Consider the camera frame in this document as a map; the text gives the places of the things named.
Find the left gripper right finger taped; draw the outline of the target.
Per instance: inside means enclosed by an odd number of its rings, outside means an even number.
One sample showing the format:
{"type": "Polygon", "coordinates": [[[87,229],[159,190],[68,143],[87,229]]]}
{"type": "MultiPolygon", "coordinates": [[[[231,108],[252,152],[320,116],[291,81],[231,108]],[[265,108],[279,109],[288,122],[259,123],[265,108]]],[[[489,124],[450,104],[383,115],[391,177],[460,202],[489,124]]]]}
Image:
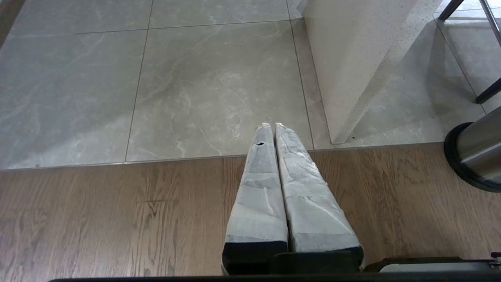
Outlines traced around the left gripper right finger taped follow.
{"type": "Polygon", "coordinates": [[[297,133],[276,123],[274,143],[293,251],[349,251],[362,267],[362,245],[297,133]]]}

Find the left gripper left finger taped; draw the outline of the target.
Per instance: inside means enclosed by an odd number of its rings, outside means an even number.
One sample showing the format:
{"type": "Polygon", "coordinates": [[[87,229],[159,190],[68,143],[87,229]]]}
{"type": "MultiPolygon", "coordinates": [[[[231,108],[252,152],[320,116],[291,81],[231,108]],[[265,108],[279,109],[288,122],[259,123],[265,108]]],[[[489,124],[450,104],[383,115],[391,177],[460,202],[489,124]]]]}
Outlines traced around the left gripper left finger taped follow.
{"type": "Polygon", "coordinates": [[[222,251],[226,275],[267,274],[288,252],[288,227],[272,126],[257,127],[247,154],[222,251]]]}

